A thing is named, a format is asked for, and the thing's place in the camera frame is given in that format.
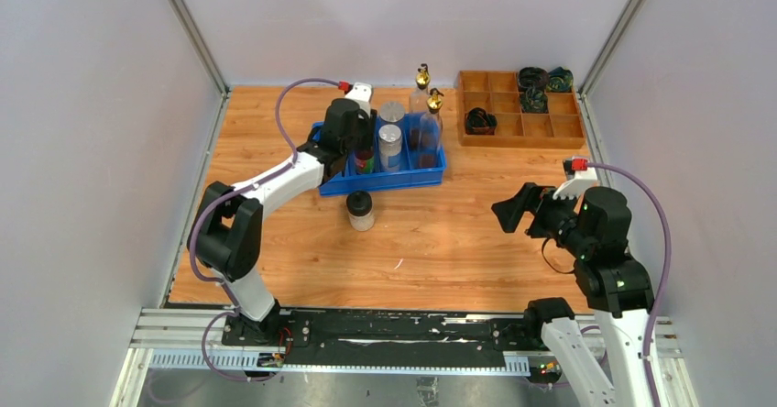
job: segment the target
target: blue plastic tray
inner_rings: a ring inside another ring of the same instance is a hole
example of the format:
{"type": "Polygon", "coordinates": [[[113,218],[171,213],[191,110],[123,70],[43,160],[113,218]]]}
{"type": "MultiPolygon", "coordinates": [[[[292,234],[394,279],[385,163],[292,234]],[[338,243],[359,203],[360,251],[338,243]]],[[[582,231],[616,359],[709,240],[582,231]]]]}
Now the blue plastic tray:
{"type": "MultiPolygon", "coordinates": [[[[429,185],[440,185],[443,183],[443,172],[448,166],[445,160],[444,149],[440,148],[440,154],[437,156],[437,167],[429,169],[412,170],[410,161],[415,158],[416,152],[411,152],[408,148],[407,137],[410,136],[411,126],[417,125],[420,115],[405,115],[402,121],[402,160],[398,171],[382,171],[380,167],[380,157],[378,155],[378,137],[375,137],[375,173],[366,175],[356,174],[356,165],[354,164],[354,155],[348,157],[345,164],[345,172],[335,176],[329,182],[318,188],[321,196],[336,196],[338,194],[349,194],[357,190],[366,192],[378,192],[382,190],[410,189],[413,187],[426,187],[429,185]]],[[[320,126],[323,123],[314,123],[313,126],[320,126]]]]}

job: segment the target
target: glass jar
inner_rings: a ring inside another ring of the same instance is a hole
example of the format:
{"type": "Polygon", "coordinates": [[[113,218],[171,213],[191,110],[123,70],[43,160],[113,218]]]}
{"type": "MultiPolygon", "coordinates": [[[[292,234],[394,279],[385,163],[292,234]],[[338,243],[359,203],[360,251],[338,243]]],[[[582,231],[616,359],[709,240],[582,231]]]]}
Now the glass jar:
{"type": "Polygon", "coordinates": [[[345,199],[348,208],[348,219],[356,231],[367,231],[375,224],[375,216],[372,214],[372,197],[361,190],[352,192],[345,199]]]}

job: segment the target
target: red connector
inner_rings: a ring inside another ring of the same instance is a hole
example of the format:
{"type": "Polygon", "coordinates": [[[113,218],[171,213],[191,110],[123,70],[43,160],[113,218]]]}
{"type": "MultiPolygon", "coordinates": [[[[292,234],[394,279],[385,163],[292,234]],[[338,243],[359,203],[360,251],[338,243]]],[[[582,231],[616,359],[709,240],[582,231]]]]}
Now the red connector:
{"type": "Polygon", "coordinates": [[[575,158],[572,160],[572,170],[573,171],[587,171],[588,170],[588,159],[584,158],[575,158]]]}

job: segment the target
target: jar lid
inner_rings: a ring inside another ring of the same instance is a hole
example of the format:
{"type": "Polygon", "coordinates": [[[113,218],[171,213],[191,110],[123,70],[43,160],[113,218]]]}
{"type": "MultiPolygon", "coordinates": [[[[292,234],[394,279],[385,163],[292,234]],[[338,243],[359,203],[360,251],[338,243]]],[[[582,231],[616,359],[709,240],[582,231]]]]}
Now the jar lid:
{"type": "Polygon", "coordinates": [[[366,216],[372,211],[372,197],[369,193],[358,190],[348,195],[345,206],[351,215],[366,216]]]}
{"type": "Polygon", "coordinates": [[[397,125],[381,126],[378,130],[378,136],[386,143],[394,143],[402,138],[402,129],[397,125]]]}
{"type": "Polygon", "coordinates": [[[400,102],[386,102],[380,107],[378,116],[388,123],[397,123],[405,116],[405,106],[400,102]]]}

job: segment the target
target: gold spray nozzle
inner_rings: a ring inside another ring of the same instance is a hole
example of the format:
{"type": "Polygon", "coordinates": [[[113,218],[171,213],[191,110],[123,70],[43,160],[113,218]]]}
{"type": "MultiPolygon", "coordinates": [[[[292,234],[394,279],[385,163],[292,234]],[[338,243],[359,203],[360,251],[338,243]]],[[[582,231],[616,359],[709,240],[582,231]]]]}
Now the gold spray nozzle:
{"type": "Polygon", "coordinates": [[[432,79],[429,77],[429,66],[426,63],[422,63],[418,69],[418,74],[415,76],[415,83],[419,88],[425,88],[429,86],[429,82],[432,79]]]}
{"type": "Polygon", "coordinates": [[[440,108],[443,107],[443,97],[444,94],[437,88],[432,88],[429,91],[429,99],[426,100],[426,105],[429,106],[429,109],[432,111],[439,111],[440,108]]]}

